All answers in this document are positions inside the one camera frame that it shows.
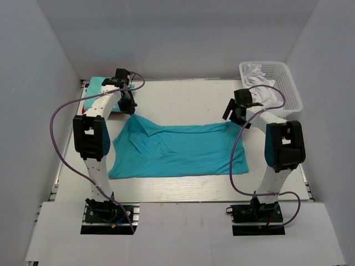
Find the blue t-shirt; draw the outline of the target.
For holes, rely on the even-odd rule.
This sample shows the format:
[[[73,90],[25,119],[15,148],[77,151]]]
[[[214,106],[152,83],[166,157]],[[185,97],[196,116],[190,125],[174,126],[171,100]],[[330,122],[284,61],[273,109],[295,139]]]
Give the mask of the blue t-shirt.
[[[133,115],[113,141],[115,162],[109,178],[248,173],[243,143],[235,140],[240,129],[231,122],[161,126]]]

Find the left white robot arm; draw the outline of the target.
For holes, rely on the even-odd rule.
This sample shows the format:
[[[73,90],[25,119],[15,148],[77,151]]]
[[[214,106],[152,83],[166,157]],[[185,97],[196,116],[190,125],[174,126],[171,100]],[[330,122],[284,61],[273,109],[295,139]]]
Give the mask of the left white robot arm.
[[[117,215],[107,174],[106,156],[111,140],[106,120],[115,106],[123,114],[135,113],[137,104],[131,91],[134,77],[134,73],[118,68],[112,78],[102,81],[99,95],[92,98],[87,110],[73,119],[74,147],[85,163],[89,179],[94,182],[92,196],[86,203],[92,213],[98,213],[105,221],[112,221]]]

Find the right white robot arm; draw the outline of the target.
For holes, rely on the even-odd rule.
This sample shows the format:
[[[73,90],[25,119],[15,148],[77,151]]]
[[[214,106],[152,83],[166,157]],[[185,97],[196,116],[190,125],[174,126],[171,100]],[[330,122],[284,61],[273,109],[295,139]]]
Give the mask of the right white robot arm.
[[[280,223],[283,221],[278,198],[287,177],[306,158],[302,125],[273,114],[273,107],[255,103],[249,89],[234,92],[222,116],[240,125],[241,130],[257,127],[265,134],[264,157],[267,164],[259,188],[250,203],[231,207],[234,223]]]

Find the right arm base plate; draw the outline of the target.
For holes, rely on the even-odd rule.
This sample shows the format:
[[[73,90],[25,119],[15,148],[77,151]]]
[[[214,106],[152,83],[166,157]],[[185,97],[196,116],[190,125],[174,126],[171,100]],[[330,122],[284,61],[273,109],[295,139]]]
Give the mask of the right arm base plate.
[[[231,216],[233,236],[284,236],[285,227],[279,205],[269,212],[255,216],[249,204],[235,204],[226,208]]]

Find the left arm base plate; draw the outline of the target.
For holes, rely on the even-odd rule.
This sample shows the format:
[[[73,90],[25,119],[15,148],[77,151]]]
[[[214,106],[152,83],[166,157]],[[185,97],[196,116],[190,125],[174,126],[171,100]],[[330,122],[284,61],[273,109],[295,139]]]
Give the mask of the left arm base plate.
[[[136,230],[139,221],[138,204],[124,204],[126,214],[119,206],[113,206],[111,202],[108,202],[107,207],[103,207],[101,202],[100,204],[101,206],[96,204],[94,207],[86,204],[80,229],[81,235],[129,236],[134,234],[127,216]]]

